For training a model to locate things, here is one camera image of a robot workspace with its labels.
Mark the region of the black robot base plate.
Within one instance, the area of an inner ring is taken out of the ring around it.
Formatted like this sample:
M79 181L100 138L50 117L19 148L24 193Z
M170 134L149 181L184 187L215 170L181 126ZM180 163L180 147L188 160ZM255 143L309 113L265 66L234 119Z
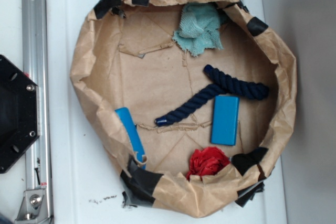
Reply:
M1 55L1 174L39 137L38 86Z

